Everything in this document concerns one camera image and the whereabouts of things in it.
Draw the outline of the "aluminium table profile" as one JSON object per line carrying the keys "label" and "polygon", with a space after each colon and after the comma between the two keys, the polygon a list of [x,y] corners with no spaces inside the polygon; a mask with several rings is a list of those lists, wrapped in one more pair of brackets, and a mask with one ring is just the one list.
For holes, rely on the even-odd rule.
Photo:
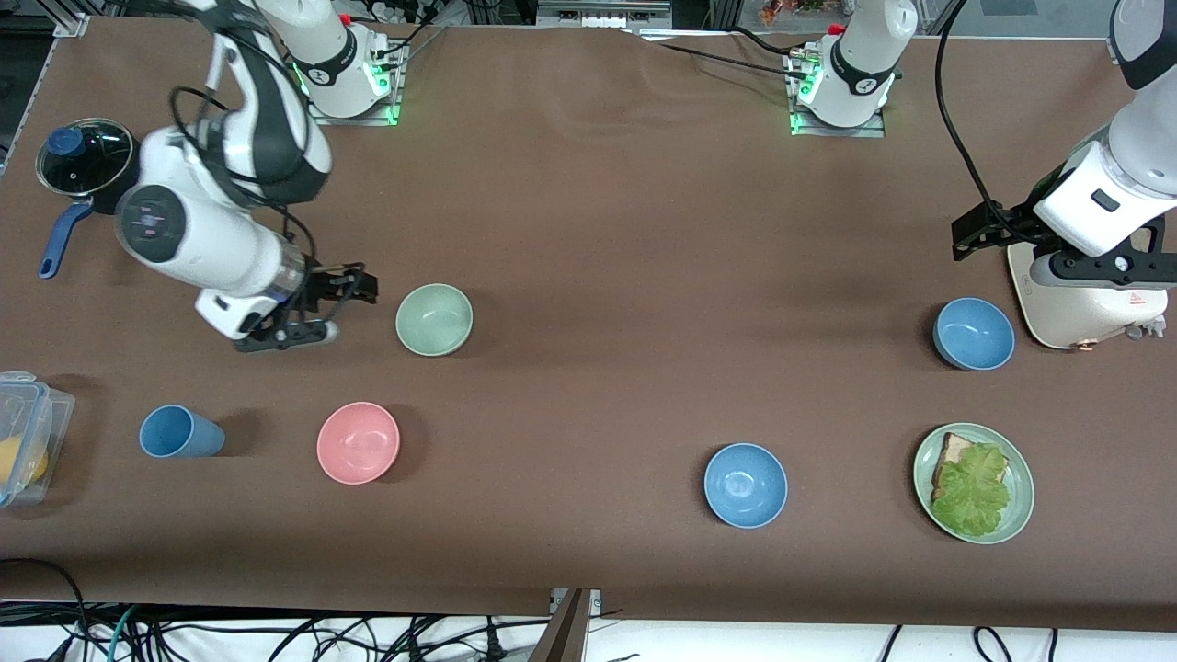
{"label": "aluminium table profile", "polygon": [[597,589],[554,589],[551,611],[541,638],[527,662],[584,662],[588,621],[601,616],[601,594]]}

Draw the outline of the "green lettuce leaf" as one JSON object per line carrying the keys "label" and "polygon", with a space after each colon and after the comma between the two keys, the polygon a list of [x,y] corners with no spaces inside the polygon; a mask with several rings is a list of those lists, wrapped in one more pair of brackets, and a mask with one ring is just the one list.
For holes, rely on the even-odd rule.
{"label": "green lettuce leaf", "polygon": [[942,461],[931,498],[935,519],[958,535],[995,532],[1010,503],[1004,484],[1006,465],[1000,445],[991,443],[972,444],[957,457]]}

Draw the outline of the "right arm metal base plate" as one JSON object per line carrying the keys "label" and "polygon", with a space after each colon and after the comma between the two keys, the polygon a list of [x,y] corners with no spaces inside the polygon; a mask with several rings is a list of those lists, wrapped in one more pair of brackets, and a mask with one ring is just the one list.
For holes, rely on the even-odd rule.
{"label": "right arm metal base plate", "polygon": [[322,62],[294,60],[308,110],[320,125],[394,126],[399,121],[408,49],[392,51],[388,37],[350,26],[355,39],[348,64],[325,68]]}

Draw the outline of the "blue bowl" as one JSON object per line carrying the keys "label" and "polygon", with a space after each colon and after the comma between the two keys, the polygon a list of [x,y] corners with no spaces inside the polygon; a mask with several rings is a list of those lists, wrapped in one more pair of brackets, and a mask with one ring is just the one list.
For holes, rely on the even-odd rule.
{"label": "blue bowl", "polygon": [[707,507],[720,522],[742,531],[754,531],[778,519],[789,494],[782,461],[747,441],[717,450],[703,469]]}
{"label": "blue bowl", "polygon": [[1006,315],[975,297],[947,302],[931,330],[936,351],[947,364],[963,371],[992,371],[1011,360],[1016,335]]}

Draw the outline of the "black pot with glass lid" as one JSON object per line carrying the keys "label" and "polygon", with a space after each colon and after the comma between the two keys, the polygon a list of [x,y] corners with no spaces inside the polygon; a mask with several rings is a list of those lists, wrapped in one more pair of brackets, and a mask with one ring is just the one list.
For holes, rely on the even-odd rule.
{"label": "black pot with glass lid", "polygon": [[38,180],[69,206],[51,227],[38,269],[41,280],[59,273],[77,223],[117,213],[124,194],[138,184],[141,150],[129,130],[105,118],[79,119],[45,138],[35,159]]}

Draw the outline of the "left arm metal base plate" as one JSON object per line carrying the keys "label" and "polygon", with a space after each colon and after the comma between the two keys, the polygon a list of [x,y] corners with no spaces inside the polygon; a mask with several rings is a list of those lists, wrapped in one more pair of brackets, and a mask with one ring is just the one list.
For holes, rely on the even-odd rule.
{"label": "left arm metal base plate", "polygon": [[886,135],[883,105],[891,74],[849,82],[825,67],[819,51],[791,49],[782,57],[783,68],[798,73],[786,81],[791,134],[811,137],[882,138]]}

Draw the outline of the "bread slice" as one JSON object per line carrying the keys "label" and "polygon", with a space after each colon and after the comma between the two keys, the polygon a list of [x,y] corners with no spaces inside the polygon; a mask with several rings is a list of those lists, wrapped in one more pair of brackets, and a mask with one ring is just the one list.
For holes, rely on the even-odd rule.
{"label": "bread slice", "polygon": [[949,462],[960,462],[964,452],[977,445],[975,441],[955,432],[945,432],[942,436],[942,449],[932,475],[931,499],[938,499],[944,495],[945,486],[942,474]]}

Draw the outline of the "cream toaster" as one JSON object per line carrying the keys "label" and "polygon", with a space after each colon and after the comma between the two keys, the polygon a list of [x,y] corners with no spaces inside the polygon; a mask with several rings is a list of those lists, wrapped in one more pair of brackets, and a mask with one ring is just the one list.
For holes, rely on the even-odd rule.
{"label": "cream toaster", "polygon": [[1161,337],[1166,291],[1044,286],[1035,282],[1035,250],[1005,249],[1008,270],[1028,331],[1043,347],[1088,350],[1113,337]]}

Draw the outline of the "green bowl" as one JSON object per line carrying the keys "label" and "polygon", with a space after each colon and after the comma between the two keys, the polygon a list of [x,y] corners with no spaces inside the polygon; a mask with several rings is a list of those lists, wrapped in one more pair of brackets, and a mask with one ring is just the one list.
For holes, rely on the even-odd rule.
{"label": "green bowl", "polygon": [[474,307],[463,290],[432,282],[415,287],[400,302],[394,327],[408,351],[444,357],[463,347],[474,331]]}

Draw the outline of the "green plate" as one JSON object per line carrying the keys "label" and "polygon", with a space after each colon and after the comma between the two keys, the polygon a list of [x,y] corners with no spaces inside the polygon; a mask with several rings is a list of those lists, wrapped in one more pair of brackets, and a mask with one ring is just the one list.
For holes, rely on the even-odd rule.
{"label": "green plate", "polygon": [[[1004,471],[1004,484],[1009,489],[1010,503],[1009,507],[1000,512],[1000,525],[998,525],[995,532],[989,532],[988,535],[979,537],[958,535],[958,532],[949,531],[947,527],[942,525],[932,515],[932,475],[943,444],[942,436],[945,432],[959,433],[967,439],[975,441],[976,444],[991,443],[1000,445],[1000,452],[1003,452],[1008,458],[1006,470]],[[927,433],[924,437],[924,441],[920,441],[920,444],[916,446],[911,469],[912,484],[917,502],[920,503],[920,507],[929,516],[929,519],[933,519],[933,523],[937,524],[942,531],[949,532],[949,535],[960,541],[982,545],[1004,543],[1018,535],[1018,532],[1020,532],[1029,523],[1030,517],[1033,516],[1033,474],[1031,474],[1028,462],[1022,454],[1018,452],[1011,441],[1008,441],[1006,437],[996,430],[992,430],[992,428],[967,422],[957,422],[942,425],[940,428],[935,428],[935,430]]]}

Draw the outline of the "blue cup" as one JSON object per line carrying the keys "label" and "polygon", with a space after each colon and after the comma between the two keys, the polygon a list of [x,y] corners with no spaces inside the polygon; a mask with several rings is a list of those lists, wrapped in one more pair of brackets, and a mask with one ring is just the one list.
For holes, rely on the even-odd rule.
{"label": "blue cup", "polygon": [[153,458],[211,457],[222,451],[222,428],[179,404],[153,410],[139,428],[142,452]]}

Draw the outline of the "aluminium frame profile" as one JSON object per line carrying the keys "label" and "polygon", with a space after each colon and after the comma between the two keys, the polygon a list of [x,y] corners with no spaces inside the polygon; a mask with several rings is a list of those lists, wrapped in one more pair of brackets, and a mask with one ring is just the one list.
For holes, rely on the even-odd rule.
{"label": "aluminium frame profile", "polygon": [[99,8],[89,0],[38,0],[51,21],[54,38],[75,38],[84,34],[89,16]]}

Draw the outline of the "brown table cloth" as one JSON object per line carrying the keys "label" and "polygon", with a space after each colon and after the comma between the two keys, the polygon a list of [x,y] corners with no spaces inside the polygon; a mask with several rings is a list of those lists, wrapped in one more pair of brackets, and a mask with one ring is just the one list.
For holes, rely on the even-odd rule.
{"label": "brown table cloth", "polygon": [[[364,262],[320,347],[245,356],[195,291],[131,259],[109,218],[36,263],[64,201],[48,131],[169,123],[210,67],[177,18],[94,18],[66,39],[0,177],[0,371],[77,406],[47,496],[0,508],[0,558],[64,567],[88,600],[311,611],[544,613],[597,588],[626,618],[1177,630],[1177,324],[996,371],[942,364],[927,327],[976,296],[1015,311],[1000,251],[953,262],[977,193],[943,130],[936,42],[907,47],[880,140],[794,137],[765,74],[617,29],[420,38],[394,127],[330,127],[335,171],[297,214],[324,262]],[[474,307],[418,356],[400,302],[444,282]],[[320,426],[370,402],[394,465],[341,485]],[[179,404],[211,457],[153,458]],[[992,428],[1035,479],[1004,543],[942,531],[912,458],[942,425]],[[724,524],[703,469],[747,441],[782,461],[782,516]]]}

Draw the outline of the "white power strip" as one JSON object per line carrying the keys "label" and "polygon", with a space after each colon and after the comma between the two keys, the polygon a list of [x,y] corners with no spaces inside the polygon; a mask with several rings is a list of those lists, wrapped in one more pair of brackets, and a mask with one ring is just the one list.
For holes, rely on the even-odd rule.
{"label": "white power strip", "polygon": [[672,29],[671,0],[536,0],[538,27]]}

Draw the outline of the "clear plastic food container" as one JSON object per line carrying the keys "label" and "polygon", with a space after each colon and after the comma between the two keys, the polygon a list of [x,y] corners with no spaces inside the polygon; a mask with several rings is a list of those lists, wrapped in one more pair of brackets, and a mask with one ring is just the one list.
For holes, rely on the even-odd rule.
{"label": "clear plastic food container", "polygon": [[49,388],[25,371],[0,372],[0,441],[19,435],[24,452],[41,448],[48,456],[48,469],[33,485],[16,486],[14,481],[0,482],[0,508],[36,507],[45,498],[53,477],[64,433],[75,406],[74,395]]}

